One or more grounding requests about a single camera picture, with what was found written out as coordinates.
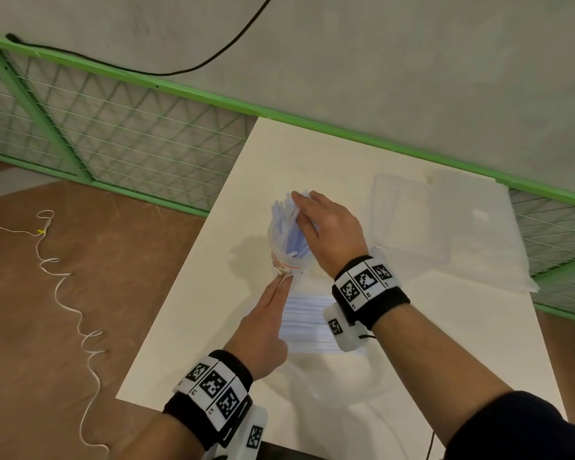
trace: grey wall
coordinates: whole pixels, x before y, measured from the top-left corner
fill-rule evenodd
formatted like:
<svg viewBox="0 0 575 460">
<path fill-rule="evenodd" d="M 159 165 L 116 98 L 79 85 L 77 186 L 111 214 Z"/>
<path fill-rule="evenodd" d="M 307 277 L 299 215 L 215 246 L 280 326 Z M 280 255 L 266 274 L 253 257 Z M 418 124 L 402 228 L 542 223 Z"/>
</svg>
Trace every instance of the grey wall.
<svg viewBox="0 0 575 460">
<path fill-rule="evenodd" d="M 0 0 L 0 34 L 182 69 L 263 0 Z M 575 0 L 273 0 L 174 81 L 575 191 Z"/>
</svg>

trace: wooden floor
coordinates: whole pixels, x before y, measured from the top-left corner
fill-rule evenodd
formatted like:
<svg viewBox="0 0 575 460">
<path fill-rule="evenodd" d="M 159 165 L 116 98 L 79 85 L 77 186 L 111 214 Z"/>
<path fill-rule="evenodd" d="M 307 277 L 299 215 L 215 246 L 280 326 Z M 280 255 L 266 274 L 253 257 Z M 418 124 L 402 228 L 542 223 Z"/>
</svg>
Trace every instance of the wooden floor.
<svg viewBox="0 0 575 460">
<path fill-rule="evenodd" d="M 74 272 L 60 290 L 85 313 L 87 348 L 107 348 L 92 365 L 103 381 L 83 434 L 117 452 L 154 412 L 115 400 L 203 219 L 66 181 L 0 197 L 0 225 L 35 232 L 39 210 L 56 212 L 41 246 L 55 272 Z M 0 460 L 102 459 L 78 440 L 96 390 L 85 368 L 77 316 L 53 301 L 56 279 L 38 268 L 37 238 L 0 231 Z M 575 422 L 575 322 L 538 314 L 568 416 Z"/>
</svg>

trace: white cord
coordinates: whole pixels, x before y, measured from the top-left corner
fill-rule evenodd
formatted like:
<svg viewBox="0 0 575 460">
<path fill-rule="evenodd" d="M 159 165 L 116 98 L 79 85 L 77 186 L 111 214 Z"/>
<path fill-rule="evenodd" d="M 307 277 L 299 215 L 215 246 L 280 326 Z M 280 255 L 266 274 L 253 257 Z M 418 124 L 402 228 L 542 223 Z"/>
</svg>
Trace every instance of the white cord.
<svg viewBox="0 0 575 460">
<path fill-rule="evenodd" d="M 7 229 L 6 227 L 2 227 L 2 226 L 0 226 L 0 229 L 3 231 L 8 231 L 8 232 L 21 232 L 24 234 L 29 234 L 32 237 L 39 237 L 39 239 L 36 243 L 36 246 L 35 246 L 36 257 L 38 258 L 38 260 L 40 260 L 40 263 L 38 264 L 39 268 L 51 276 L 61 277 L 60 281 L 57 283 L 56 288 L 53 291 L 53 297 L 55 299 L 55 302 L 60 307 L 62 307 L 65 310 L 72 311 L 72 312 L 79 315 L 79 322 L 77 323 L 77 332 L 79 333 L 79 335 L 81 337 L 83 337 L 83 340 L 81 341 L 81 350 L 83 350 L 85 353 L 87 353 L 89 355 L 88 361 L 87 361 L 87 367 L 88 367 L 90 374 L 96 380 L 96 384 L 97 384 L 96 393 L 94 394 L 94 396 L 89 401 L 88 406 L 85 408 L 85 411 L 83 412 L 83 417 L 81 418 L 81 423 L 79 423 L 79 439 L 81 439 L 81 442 L 83 442 L 88 447 L 102 447 L 104 450 L 106 450 L 107 456 L 108 456 L 110 449 L 108 448 L 108 446 L 106 444 L 92 444 L 90 442 L 85 441 L 85 439 L 83 438 L 83 422 L 85 421 L 85 417 L 88 414 L 89 408 L 91 407 L 92 403 L 95 401 L 96 397 L 98 396 L 98 393 L 100 392 L 100 388 L 102 387 L 102 384 L 100 382 L 100 378 L 98 377 L 98 374 L 94 370 L 92 370 L 91 366 L 89 365 L 89 361 L 92 359 L 92 357 L 94 355 L 98 355 L 100 353 L 106 352 L 106 349 L 103 349 L 103 350 L 86 350 L 83 348 L 83 345 L 85 344 L 85 341 L 88 340 L 90 337 L 97 337 L 100 334 L 102 334 L 103 331 L 92 331 L 89 334 L 85 334 L 85 333 L 81 332 L 81 322 L 83 321 L 83 312 L 80 310 L 68 307 L 68 306 L 64 305 L 63 303 L 61 303 L 58 300 L 58 294 L 57 294 L 59 287 L 62 285 L 62 283 L 69 276 L 71 276 L 72 273 L 51 273 L 51 272 L 47 271 L 43 265 L 45 263 L 59 263 L 59 258 L 46 258 L 45 259 L 38 252 L 38 246 L 43 241 L 43 239 L 46 237 L 47 230 L 49 229 L 49 226 L 51 225 L 54 216 L 55 216 L 55 212 L 53 210 L 42 210 L 42 211 L 39 211 L 38 213 L 36 213 L 36 217 L 38 219 L 46 219 L 45 227 L 43 227 L 43 229 L 39 229 L 36 234 L 34 234 L 33 232 L 29 232 L 29 231 L 12 231 L 11 229 Z"/>
</svg>

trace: sleeve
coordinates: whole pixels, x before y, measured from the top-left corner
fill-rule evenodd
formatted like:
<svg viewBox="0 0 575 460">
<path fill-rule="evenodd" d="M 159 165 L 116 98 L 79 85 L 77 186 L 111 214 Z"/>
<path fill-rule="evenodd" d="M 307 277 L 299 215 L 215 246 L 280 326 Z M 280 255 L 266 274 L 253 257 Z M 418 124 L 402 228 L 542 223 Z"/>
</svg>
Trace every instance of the sleeve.
<svg viewBox="0 0 575 460">
<path fill-rule="evenodd" d="M 454 434 L 446 460 L 575 460 L 575 425 L 549 402 L 511 392 L 479 410 Z"/>
</svg>

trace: black cable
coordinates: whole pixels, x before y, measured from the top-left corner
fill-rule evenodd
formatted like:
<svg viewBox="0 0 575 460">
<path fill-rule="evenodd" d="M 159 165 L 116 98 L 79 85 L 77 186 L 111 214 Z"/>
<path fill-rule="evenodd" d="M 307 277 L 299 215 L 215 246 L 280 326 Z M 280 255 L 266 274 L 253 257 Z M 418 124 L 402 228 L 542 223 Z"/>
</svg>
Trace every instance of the black cable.
<svg viewBox="0 0 575 460">
<path fill-rule="evenodd" d="M 156 77 L 166 77 L 166 76 L 174 76 L 177 74 L 184 74 L 186 72 L 192 72 L 195 71 L 197 69 L 200 69 L 201 67 L 209 64 L 211 61 L 213 61 L 215 58 L 217 58 L 220 54 L 222 54 L 223 52 L 225 52 L 226 50 L 228 50 L 228 48 L 230 48 L 232 45 L 234 45 L 237 40 L 241 37 L 243 37 L 243 34 L 245 32 L 247 32 L 247 29 L 249 29 L 251 27 L 251 25 L 256 21 L 256 19 L 258 18 L 258 16 L 260 14 L 262 14 L 262 11 L 264 11 L 264 9 L 266 8 L 266 6 L 270 3 L 270 0 L 266 0 L 262 6 L 260 6 L 260 9 L 257 11 L 256 14 L 253 15 L 253 17 L 251 18 L 251 20 L 247 23 L 247 25 L 243 28 L 243 30 L 241 30 L 240 32 L 238 32 L 238 35 L 236 37 L 234 37 L 230 43 L 228 43 L 228 45 L 224 46 L 221 50 L 219 50 L 217 53 L 215 53 L 211 58 L 207 59 L 207 61 L 203 61 L 202 63 L 200 63 L 198 66 L 194 66 L 188 69 L 182 69 L 180 71 L 174 71 L 174 72 L 145 72 L 145 71 L 139 71 L 136 69 L 129 69 L 126 67 L 121 67 L 121 66 L 117 66 L 115 64 L 111 64 L 111 63 L 107 63 L 104 61 L 100 61 L 99 59 L 94 59 L 94 58 L 90 58 L 89 56 L 85 56 L 84 54 L 81 53 L 77 53 L 76 51 L 70 51 L 70 50 L 64 50 L 63 48 L 58 48 L 56 46 L 49 46 L 49 45 L 38 45 L 36 43 L 26 43 L 24 42 L 21 38 L 17 37 L 15 34 L 7 34 L 5 35 L 5 37 L 7 38 L 7 40 L 10 40 L 13 43 L 18 43 L 20 45 L 25 45 L 25 46 L 31 46 L 34 48 L 45 48 L 46 50 L 53 50 L 53 51 L 58 51 L 60 53 L 66 53 L 66 54 L 73 54 L 75 56 L 78 56 L 80 58 L 83 59 L 87 59 L 89 61 L 93 61 L 96 62 L 98 64 L 103 64 L 104 66 L 110 66 L 110 67 L 114 67 L 115 69 L 120 69 L 122 71 L 128 71 L 128 72 L 135 72 L 138 74 L 145 74 L 147 76 L 156 76 Z"/>
<path fill-rule="evenodd" d="M 432 452 L 432 444 L 435 441 L 435 432 L 432 431 L 432 437 L 430 438 L 430 445 L 428 446 L 428 454 L 426 455 L 426 460 L 430 458 L 430 452 Z"/>
</svg>

